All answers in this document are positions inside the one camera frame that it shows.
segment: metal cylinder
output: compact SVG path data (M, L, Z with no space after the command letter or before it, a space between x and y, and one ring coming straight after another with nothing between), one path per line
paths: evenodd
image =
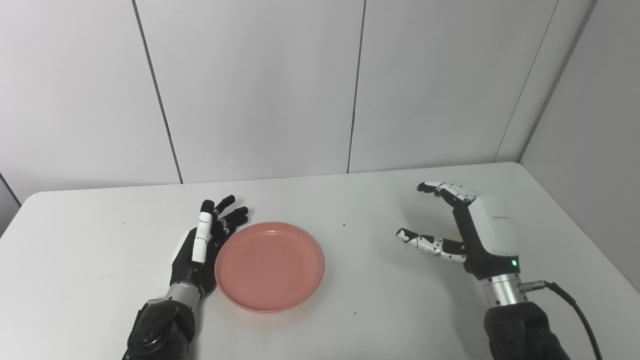
M169 287L164 299L179 301L193 309L200 301L200 291L188 282L176 282Z
M505 306L528 301L518 286L520 278L518 274L504 274L487 277L482 280L484 293L489 301L489 306Z

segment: fingertip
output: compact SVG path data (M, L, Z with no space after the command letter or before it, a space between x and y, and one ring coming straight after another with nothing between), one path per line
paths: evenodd
M201 213L213 214L213 211L215 209L216 209L216 204L213 201L209 200L209 199L204 200L202 202L202 205L200 206L200 212Z

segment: panel seam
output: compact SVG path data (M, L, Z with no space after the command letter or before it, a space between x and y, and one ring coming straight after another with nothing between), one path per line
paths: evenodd
M364 17L367 13L367 0L362 5L362 24L360 25L360 45L358 46L358 65L356 67L356 86L353 94L353 111L351 112L351 134L349 136L349 156L347 157L347 174L351 169L351 147L353 145L353 130L356 124L356 100L358 99L358 80L360 79L360 58L362 57L362 35L364 34Z
M502 147L502 143L504 142L504 138L509 131L509 126L511 125L511 121L513 120L513 115L515 115L516 110L518 109L518 104L520 104L520 98L522 97L522 93L524 93L525 87L527 87L527 82L529 81L529 76L531 75L531 71L533 70L534 65L536 64L536 60L538 59L538 54L540 54L540 49L542 49L542 44L545 42L545 38L547 37L547 32L549 31L549 27L551 26L551 22L554 19L554 15L556 14L556 9L558 8L558 4L560 0L556 1L556 5L554 6L554 11L551 12L551 16L549 17L549 22L547 23L547 28L545 29L544 35L542 35L542 40L540 40L540 45L538 46L538 50L536 51L536 56L533 57L533 61L531 62L531 67L529 68L529 72L527 73L527 77L524 79L524 84L520 89L520 94L518 95L518 100L516 100L516 104L513 107L513 111L511 112L511 117L509 118L509 122L507 123L507 127L504 129L504 134L502 134L502 139L500 139L500 144L498 144L498 149L495 151L495 156L493 157L493 162L498 158L498 154L500 153L500 148Z
M547 96L545 98L545 100L543 101L542 105L540 106L540 110L538 110L538 115L536 116L536 120L533 122L533 125L531 126L531 130L529 131L529 135L527 136L527 139L524 143L524 145L522 146L522 150L520 151L520 155L518 156L518 159L516 162L518 163L522 163L522 157L524 156L525 151L527 150L527 148L529 147L529 144L531 143L531 138L533 138L533 134L536 132L536 129L538 128L538 125L540 124L540 120L542 119L542 116L544 115L545 111L547 110L547 106L549 105L549 102L551 101L551 97L553 96L556 87L558 85L558 83L560 82L560 78L562 77L564 70L567 66L567 64L569 63L569 59L571 58L571 55L573 55L573 51L575 50L575 47L578 45L578 41L580 40L580 37L582 36L582 33L584 32L584 28L587 25L587 22L589 22L589 18L591 18L591 14L593 13L593 9L595 8L596 4L598 3L598 0L591 0L591 2L589 3L589 6L587 7L587 11L584 13L584 16L582 17L582 21L580 22L580 25L578 26L578 30L575 32L575 35L573 36L573 40L571 42L571 45L569 46L569 49L566 52L566 55L564 56L563 62L562 64L560 64L560 68L558 69L557 73L556 73L556 77L554 78L553 83L551 83L551 87L549 88L549 91L547 93Z
M9 186L9 183L6 182L6 179L4 178L1 172L0 172L0 181L6 186L7 190L9 190L9 193L11 194L13 199L18 203L18 206L22 206L22 203L20 203L20 200L18 200L18 197L15 196L13 189L11 189L11 186Z
M133 11L136 14L136 21L138 22L138 29L140 29L140 36L142 37L142 44L145 48L145 54L147 55L147 63L149 65L149 71L151 71L151 78L154 82L154 88L156 90L156 96L158 99L158 105L160 106L160 112L162 113L162 118L164 121L164 128L166 130L167 138L169 139L169 146L171 147L171 154L173 155L173 162L175 163L175 170L178 173L178 179L180 179L180 184L184 184L182 180L182 172L180 171L180 164L178 163L178 157L175 154L175 147L173 146L173 138L171 136L171 129L169 128L169 122L166 119L166 113L164 111L164 104L162 102L162 96L160 95L160 88L158 87L158 81L156 78L156 72L154 70L154 65L151 62L151 54L149 53L149 46L147 45L147 38L145 37L145 31L142 28L142 21L140 20L140 13L138 11L138 4L136 0L131 0L131 4L133 5Z

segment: cable connector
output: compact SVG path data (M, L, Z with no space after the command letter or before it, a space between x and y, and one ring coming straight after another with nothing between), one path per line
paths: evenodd
M538 281L521 282L518 285L518 290L520 290L521 293L528 293L530 291L536 291L536 290L544 289L546 287L547 287L546 281L538 280Z

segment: white robotic hand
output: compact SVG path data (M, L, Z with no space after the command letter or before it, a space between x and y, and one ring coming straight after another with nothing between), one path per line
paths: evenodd
M462 243L400 229L396 236L434 256L464 263L477 279L518 274L518 245L511 219L501 201L478 196L458 184L424 182L417 190L442 197L453 208Z

